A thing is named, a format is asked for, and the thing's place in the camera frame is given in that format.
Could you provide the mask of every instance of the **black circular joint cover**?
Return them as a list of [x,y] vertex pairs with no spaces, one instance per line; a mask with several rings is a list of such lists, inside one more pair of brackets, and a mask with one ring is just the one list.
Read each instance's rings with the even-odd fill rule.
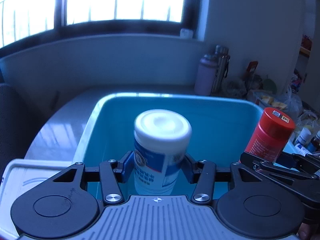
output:
[[241,183],[218,200],[216,212],[232,231],[258,239],[296,233],[304,217],[302,202],[271,181]]
[[86,229],[98,216],[99,206],[90,193],[74,186],[40,184],[17,198],[11,207],[11,218],[18,233],[63,238]]

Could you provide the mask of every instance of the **gray ribbed plate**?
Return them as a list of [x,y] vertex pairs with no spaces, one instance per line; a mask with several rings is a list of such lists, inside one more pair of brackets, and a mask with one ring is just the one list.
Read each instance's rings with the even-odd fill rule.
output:
[[[186,196],[133,195],[122,205],[106,207],[100,219],[91,228],[69,239],[245,240],[246,238],[224,227],[210,207],[194,205]],[[298,238],[292,235],[284,239]]]

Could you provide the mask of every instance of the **window frame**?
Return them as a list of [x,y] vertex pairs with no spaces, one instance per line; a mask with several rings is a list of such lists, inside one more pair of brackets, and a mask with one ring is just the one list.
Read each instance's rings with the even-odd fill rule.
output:
[[68,0],[55,0],[54,28],[37,33],[0,48],[0,57],[63,39],[119,33],[179,36],[182,28],[197,29],[201,0],[184,0],[180,23],[157,20],[105,20],[67,25]]

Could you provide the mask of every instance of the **red bottle cap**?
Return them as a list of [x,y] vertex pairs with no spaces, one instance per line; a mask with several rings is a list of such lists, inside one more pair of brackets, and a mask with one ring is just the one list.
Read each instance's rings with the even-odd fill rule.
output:
[[264,109],[259,124],[267,134],[281,141],[288,140],[296,127],[287,114],[272,107]]

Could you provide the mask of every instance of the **red object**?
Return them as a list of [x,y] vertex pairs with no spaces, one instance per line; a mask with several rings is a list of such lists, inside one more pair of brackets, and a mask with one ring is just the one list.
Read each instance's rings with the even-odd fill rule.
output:
[[294,121],[278,109],[264,109],[260,121],[245,149],[269,162],[274,162],[295,128]]

